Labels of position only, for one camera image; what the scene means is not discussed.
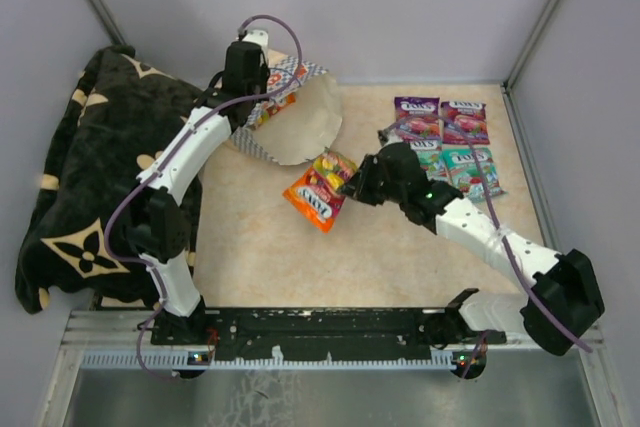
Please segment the blue checkered paper bag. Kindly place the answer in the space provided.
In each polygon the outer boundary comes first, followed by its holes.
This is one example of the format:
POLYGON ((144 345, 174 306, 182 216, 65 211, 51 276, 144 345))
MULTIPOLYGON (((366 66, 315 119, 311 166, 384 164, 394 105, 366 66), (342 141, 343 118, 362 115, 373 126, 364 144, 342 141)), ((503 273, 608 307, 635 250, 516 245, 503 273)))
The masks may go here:
POLYGON ((294 166, 323 153, 337 138, 343 108, 336 79, 328 69, 276 51, 268 54, 271 76, 268 91, 286 85, 296 102, 281 110, 256 130, 246 125, 230 139, 238 151, 281 166, 294 166))

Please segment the teal Fox's candy packet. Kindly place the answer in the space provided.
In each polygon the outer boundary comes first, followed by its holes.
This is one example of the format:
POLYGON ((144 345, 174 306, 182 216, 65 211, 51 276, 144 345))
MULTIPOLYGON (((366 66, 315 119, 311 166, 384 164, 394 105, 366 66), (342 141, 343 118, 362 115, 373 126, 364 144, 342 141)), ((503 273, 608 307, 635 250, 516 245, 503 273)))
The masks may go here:
POLYGON ((417 155, 420 167, 434 181, 448 181, 446 165, 442 159, 442 147, 438 140, 412 140, 409 142, 417 155))
POLYGON ((491 150, 477 147, 448 149, 442 153, 451 184, 472 202, 486 200, 482 179, 485 179, 490 197, 504 195, 491 150))

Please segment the pink Fox's candy packet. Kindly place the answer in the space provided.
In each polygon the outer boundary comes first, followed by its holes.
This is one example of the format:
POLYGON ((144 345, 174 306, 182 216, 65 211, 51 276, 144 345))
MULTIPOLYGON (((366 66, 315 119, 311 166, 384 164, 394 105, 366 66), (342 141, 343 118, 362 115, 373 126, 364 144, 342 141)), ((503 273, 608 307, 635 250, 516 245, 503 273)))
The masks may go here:
POLYGON ((396 134, 404 140, 440 141, 439 106, 439 97, 395 97, 396 134))

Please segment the purple Fox's candy packet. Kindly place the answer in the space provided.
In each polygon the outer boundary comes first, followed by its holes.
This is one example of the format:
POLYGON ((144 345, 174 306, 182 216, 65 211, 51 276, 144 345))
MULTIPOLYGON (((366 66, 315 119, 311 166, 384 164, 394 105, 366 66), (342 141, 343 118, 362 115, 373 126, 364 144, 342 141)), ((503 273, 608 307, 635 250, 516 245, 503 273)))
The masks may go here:
POLYGON ((447 145, 465 145, 468 138, 474 145, 489 145, 486 104, 469 101, 444 101, 440 114, 443 122, 442 140, 447 145))

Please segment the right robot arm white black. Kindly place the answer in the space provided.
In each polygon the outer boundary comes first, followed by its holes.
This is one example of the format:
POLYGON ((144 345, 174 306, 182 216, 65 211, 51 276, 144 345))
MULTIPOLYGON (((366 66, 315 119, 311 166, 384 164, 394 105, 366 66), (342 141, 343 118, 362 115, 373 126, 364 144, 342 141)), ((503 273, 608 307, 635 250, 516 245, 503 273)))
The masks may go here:
POLYGON ((590 259, 561 254, 497 225, 461 191, 431 180, 405 143, 364 157, 340 193, 360 203, 396 203, 406 218, 474 254, 519 288, 517 294, 477 292, 446 319, 461 343, 481 331, 529 336, 543 350, 564 355, 605 312, 590 259))

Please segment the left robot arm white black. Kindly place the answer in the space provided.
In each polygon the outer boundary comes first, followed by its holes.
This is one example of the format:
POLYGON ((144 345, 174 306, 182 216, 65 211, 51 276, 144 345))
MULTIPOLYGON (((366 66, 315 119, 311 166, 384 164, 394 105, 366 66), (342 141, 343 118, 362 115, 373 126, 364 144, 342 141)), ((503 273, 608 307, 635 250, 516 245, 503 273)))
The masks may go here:
POLYGON ((266 40, 248 34, 232 42, 224 69, 160 157, 137 176, 139 185, 119 211, 124 238, 151 275, 162 308, 176 316, 174 334, 189 344, 206 336, 208 320, 196 312, 202 298, 186 259, 191 221, 182 203, 209 156, 266 98, 269 75, 266 40))

